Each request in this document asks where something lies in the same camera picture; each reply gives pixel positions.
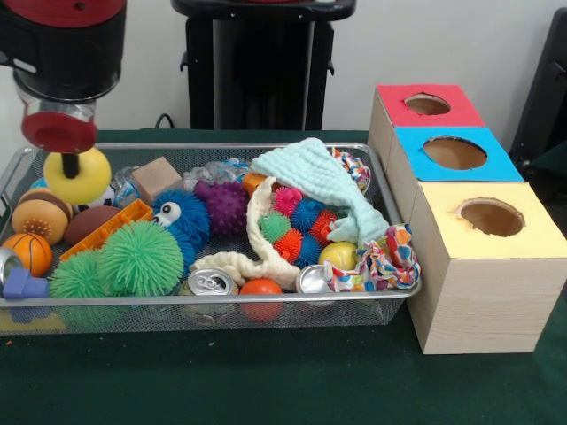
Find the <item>table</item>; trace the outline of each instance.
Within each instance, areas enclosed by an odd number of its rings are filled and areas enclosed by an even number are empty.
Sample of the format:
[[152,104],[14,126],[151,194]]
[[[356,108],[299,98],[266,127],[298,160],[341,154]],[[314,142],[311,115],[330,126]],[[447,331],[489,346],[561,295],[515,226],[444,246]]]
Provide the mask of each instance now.
[[[103,132],[102,141],[305,134]],[[363,142],[364,132],[322,132]],[[423,356],[408,309],[387,327],[0,338],[0,423],[564,423],[567,304],[533,354]]]

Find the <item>stacking boxes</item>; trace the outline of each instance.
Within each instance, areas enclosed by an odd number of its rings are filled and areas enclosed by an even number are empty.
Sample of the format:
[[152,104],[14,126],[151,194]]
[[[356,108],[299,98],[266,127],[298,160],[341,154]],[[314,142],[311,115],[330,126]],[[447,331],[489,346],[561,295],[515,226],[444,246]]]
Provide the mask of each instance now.
[[531,352],[567,242],[456,86],[378,86],[369,145],[414,232],[409,302],[426,354]]

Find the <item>green spiky ball small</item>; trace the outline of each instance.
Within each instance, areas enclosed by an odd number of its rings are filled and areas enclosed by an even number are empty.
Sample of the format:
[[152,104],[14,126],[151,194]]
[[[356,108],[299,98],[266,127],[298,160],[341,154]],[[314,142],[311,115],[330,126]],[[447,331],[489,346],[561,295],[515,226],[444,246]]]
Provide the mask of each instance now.
[[270,243],[279,241],[291,228],[290,219],[278,211],[262,217],[259,225],[262,236]]
[[[85,251],[59,263],[50,278],[50,295],[54,298],[108,297],[110,291],[101,284],[97,273],[98,251]],[[112,326],[124,307],[74,306],[57,309],[61,320],[69,330],[78,332],[102,331]]]
[[114,295],[161,296],[179,283],[183,255],[166,229],[138,221],[108,238],[98,258],[98,272]]

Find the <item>wire mesh basket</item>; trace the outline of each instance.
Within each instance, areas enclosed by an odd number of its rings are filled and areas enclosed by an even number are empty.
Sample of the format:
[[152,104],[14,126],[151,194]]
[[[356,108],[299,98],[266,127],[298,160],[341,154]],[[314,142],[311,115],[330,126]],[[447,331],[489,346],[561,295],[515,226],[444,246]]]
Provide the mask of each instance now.
[[[281,143],[109,143],[98,148],[113,170],[144,165],[161,156],[182,174],[206,162],[226,158],[252,160]],[[400,222],[383,170],[364,144],[328,143],[348,151],[372,169],[366,197],[391,223]],[[34,148],[19,151],[0,178],[0,241],[13,234],[10,217],[19,197],[43,175],[45,153]],[[54,261],[69,248],[53,246]],[[245,237],[213,240],[198,258],[218,251],[238,251],[257,259]],[[106,297],[0,298],[0,335],[71,334],[86,332],[147,332],[192,329],[304,328],[386,325],[404,299],[421,289],[373,293],[283,294],[224,297]]]

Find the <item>purple spiky ball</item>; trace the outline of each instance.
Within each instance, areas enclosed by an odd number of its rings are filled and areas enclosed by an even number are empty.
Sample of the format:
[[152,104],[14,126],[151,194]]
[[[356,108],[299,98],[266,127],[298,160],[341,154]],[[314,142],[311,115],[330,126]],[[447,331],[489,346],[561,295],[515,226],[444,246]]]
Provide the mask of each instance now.
[[246,231],[248,193],[237,182],[214,183],[199,181],[193,190],[205,202],[215,236],[243,235]]

